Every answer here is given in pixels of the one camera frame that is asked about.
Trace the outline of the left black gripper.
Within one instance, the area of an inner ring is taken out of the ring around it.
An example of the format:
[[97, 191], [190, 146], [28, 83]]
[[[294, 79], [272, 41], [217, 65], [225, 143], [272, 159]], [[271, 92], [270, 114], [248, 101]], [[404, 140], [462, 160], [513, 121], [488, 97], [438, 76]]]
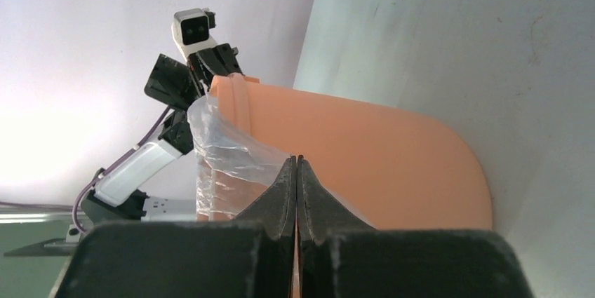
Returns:
[[215, 76], [242, 74], [236, 56], [239, 51], [228, 43], [191, 53], [187, 65], [159, 54], [144, 87], [144, 93], [169, 107], [187, 111], [197, 97], [204, 96]]

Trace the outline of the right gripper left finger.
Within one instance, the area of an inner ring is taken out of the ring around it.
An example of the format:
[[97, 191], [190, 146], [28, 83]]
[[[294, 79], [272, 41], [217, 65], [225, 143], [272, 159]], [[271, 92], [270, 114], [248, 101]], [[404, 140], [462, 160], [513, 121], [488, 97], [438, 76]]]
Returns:
[[85, 237], [52, 297], [290, 297], [296, 157], [229, 221], [104, 224]]

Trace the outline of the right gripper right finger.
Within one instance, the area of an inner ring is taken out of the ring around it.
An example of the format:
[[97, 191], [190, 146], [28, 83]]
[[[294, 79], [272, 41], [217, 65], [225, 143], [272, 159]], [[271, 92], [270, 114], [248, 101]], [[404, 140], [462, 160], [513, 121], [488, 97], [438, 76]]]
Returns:
[[532, 297], [512, 247], [487, 230], [379, 230], [297, 159], [303, 297]]

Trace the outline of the light blue plastic trash bag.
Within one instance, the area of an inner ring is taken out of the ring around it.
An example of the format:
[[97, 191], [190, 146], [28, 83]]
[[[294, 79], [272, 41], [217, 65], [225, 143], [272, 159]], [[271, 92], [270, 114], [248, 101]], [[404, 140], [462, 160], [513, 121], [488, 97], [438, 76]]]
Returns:
[[236, 217], [274, 183], [290, 156], [225, 119], [216, 97], [197, 99], [187, 110], [187, 120], [198, 159], [198, 221]]

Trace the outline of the orange plastic trash bin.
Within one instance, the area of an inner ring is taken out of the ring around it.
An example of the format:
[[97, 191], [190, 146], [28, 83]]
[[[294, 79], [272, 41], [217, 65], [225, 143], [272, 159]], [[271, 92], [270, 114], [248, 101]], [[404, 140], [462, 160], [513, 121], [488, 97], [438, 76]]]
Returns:
[[303, 156], [320, 183], [375, 228], [493, 227], [477, 158], [434, 118], [240, 74], [215, 77], [207, 95], [238, 129]]

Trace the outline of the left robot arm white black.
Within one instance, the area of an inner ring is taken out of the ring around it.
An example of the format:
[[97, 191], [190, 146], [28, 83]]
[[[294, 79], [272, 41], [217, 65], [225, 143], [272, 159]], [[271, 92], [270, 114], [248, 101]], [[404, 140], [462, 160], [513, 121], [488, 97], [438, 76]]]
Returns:
[[199, 50], [186, 63], [160, 54], [144, 92], [167, 108], [132, 149], [106, 169], [99, 169], [78, 195], [76, 207], [98, 223], [114, 219], [193, 219], [189, 201], [172, 202], [148, 196], [139, 188], [160, 170], [193, 149], [187, 120], [190, 105], [203, 97], [214, 76], [241, 73], [238, 50], [228, 43]]

